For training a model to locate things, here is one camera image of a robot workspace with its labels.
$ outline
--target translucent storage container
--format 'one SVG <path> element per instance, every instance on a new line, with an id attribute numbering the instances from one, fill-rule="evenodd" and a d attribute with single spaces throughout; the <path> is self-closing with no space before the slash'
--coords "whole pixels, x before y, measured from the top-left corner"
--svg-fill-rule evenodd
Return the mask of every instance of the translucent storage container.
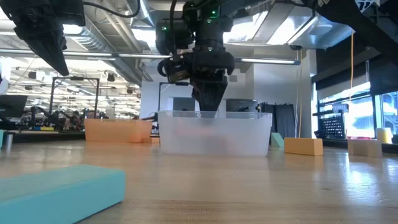
<path id="1" fill-rule="evenodd" d="M 270 113 L 160 111 L 160 151 L 266 156 L 271 126 Z"/>

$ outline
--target black cable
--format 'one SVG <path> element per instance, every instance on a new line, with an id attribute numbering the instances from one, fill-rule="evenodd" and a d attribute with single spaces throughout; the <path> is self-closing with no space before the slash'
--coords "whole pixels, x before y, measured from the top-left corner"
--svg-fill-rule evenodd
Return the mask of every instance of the black cable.
<path id="1" fill-rule="evenodd" d="M 97 7 L 98 9 L 102 9 L 104 11 L 107 11 L 108 13 L 114 14 L 115 16 L 119 16 L 119 17 L 127 18 L 127 19 L 136 17 L 139 14 L 139 11 L 141 10 L 141 1 L 140 0 L 137 0 L 137 10 L 135 11 L 135 13 L 133 13 L 131 15 L 120 14 L 120 13 L 112 11 L 112 10 L 110 10 L 110 9 L 100 5 L 100 4 L 95 4 L 95 3 L 92 3 L 92 2 L 83 2 L 83 5 Z"/>
<path id="2" fill-rule="evenodd" d="M 170 7 L 170 39 L 172 41 L 172 47 L 173 47 L 173 55 L 177 54 L 177 48 L 175 46 L 175 35 L 174 35 L 174 10 L 175 10 L 175 5 L 177 4 L 177 0 L 172 0 L 172 5 Z"/>

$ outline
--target fluorescent light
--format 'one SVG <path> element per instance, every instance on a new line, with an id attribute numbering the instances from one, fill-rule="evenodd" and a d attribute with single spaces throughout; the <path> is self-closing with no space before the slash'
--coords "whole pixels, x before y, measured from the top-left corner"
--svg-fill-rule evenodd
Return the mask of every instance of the fluorescent light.
<path id="1" fill-rule="evenodd" d="M 305 25 L 298 33 L 296 33 L 290 40 L 287 42 L 288 44 L 292 44 L 295 42 L 301 35 L 304 34 L 305 31 L 307 31 L 316 21 L 318 20 L 318 17 L 314 17 L 307 25 Z"/>
<path id="2" fill-rule="evenodd" d="M 94 53 L 94 52 L 64 52 L 65 56 L 87 56 L 87 57 L 112 57 L 110 53 Z"/>
<path id="3" fill-rule="evenodd" d="M 258 59 L 258 58 L 241 58 L 241 61 L 249 63 L 273 63 L 281 65 L 295 65 L 297 63 L 295 60 Z"/>
<path id="4" fill-rule="evenodd" d="M 119 57 L 165 59 L 165 58 L 169 58 L 171 56 L 169 56 L 169 55 L 152 55 L 152 54 L 119 54 Z"/>
<path id="5" fill-rule="evenodd" d="M 15 32 L 11 31 L 0 31 L 0 35 L 17 35 Z"/>
<path id="6" fill-rule="evenodd" d="M 231 32 L 223 34 L 224 42 L 245 41 L 250 40 L 257 33 L 264 19 L 267 17 L 268 11 L 257 13 L 252 16 L 251 22 L 236 24 L 232 27 Z"/>
<path id="7" fill-rule="evenodd" d="M 290 37 L 296 32 L 294 20 L 288 17 L 274 32 L 274 35 L 268 40 L 267 44 L 281 45 L 286 44 Z"/>
<path id="8" fill-rule="evenodd" d="M 80 88 L 97 88 L 97 86 L 79 86 Z M 100 86 L 100 89 L 116 89 L 115 86 Z"/>
<path id="9" fill-rule="evenodd" d="M 87 57 L 87 60 L 106 60 L 106 61 L 114 61 L 114 60 L 116 60 L 116 58 Z"/>
<path id="10" fill-rule="evenodd" d="M 81 34 L 83 28 L 78 25 L 63 25 L 63 32 L 66 34 Z"/>
<path id="11" fill-rule="evenodd" d="M 76 87 L 73 87 L 73 86 L 68 86 L 67 90 L 74 91 L 74 92 L 77 92 L 77 93 L 79 92 L 79 88 L 76 88 Z"/>
<path id="12" fill-rule="evenodd" d="M 268 11 L 264 11 L 258 16 L 257 20 L 254 23 L 253 29 L 246 36 L 246 40 L 251 40 L 251 39 L 254 38 L 255 34 L 257 34 L 258 30 L 260 29 L 260 26 L 262 25 L 262 23 L 266 19 L 267 15 L 268 15 Z"/>

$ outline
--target computer screen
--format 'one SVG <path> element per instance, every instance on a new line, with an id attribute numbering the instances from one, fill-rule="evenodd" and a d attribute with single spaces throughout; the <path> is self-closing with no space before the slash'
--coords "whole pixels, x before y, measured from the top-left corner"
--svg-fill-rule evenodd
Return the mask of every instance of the computer screen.
<path id="1" fill-rule="evenodd" d="M 0 114 L 6 118 L 21 118 L 27 96 L 22 95 L 0 95 Z"/>

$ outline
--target wooden tabletop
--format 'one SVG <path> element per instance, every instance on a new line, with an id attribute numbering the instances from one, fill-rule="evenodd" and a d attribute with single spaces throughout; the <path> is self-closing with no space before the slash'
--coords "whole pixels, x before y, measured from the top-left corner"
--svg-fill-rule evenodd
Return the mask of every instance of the wooden tabletop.
<path id="1" fill-rule="evenodd" d="M 398 157 L 178 156 L 151 144 L 15 144 L 0 177 L 74 164 L 124 169 L 126 199 L 81 223 L 398 223 Z"/>

